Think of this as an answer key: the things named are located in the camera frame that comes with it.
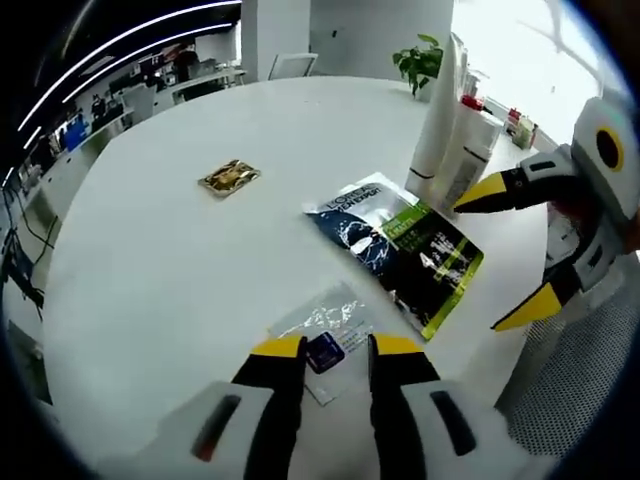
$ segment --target potted plant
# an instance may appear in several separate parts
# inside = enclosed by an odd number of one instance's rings
[[[431,98],[431,80],[438,77],[444,51],[438,40],[430,35],[419,33],[418,38],[428,44],[428,48],[405,48],[393,54],[393,64],[400,70],[403,79],[407,79],[411,86],[411,93],[422,101]]]

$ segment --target robotic hand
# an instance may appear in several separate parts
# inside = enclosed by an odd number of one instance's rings
[[[254,348],[231,383],[216,382],[161,423],[138,454],[104,463],[118,479],[286,479],[300,427],[304,337]],[[406,338],[369,337],[371,423],[380,478],[539,479],[554,464],[507,434],[504,418],[441,381]]]
[[[520,327],[560,311],[587,292],[625,253],[625,238],[640,201],[640,159],[630,119],[600,98],[587,101],[573,143],[539,153],[520,167],[494,173],[454,206],[459,213],[523,209],[541,202],[594,201],[576,251],[546,272],[542,285],[500,319],[497,331]]]

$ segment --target snack package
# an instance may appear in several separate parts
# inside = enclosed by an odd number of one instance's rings
[[[482,262],[482,252],[459,230],[380,173],[305,213],[378,278],[427,340]]]
[[[240,160],[231,160],[212,174],[198,180],[198,183],[219,197],[227,197],[259,176],[260,170]]]
[[[368,378],[367,339],[373,332],[372,318],[351,288],[341,283],[286,315],[269,334],[307,337],[304,383],[324,406]]]

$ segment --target gold packet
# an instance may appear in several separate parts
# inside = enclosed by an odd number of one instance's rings
[[[198,183],[219,197],[227,197],[259,176],[260,170],[240,160],[231,160],[215,172],[198,180]]]

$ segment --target white round table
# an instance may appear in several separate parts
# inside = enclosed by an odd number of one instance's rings
[[[229,380],[271,325],[340,281],[380,328],[419,339],[301,205],[376,171],[403,185],[426,108],[396,82],[280,80],[182,104],[107,146],[62,226],[44,311],[55,411],[82,459],[142,448],[163,417]],[[526,156],[498,150],[489,171]],[[262,176],[224,200],[197,185],[234,158]],[[541,280],[546,209],[458,224],[485,260],[426,353],[495,402],[524,335],[489,327]],[[290,478],[375,475],[368,402],[366,379],[324,408],[305,393]]]

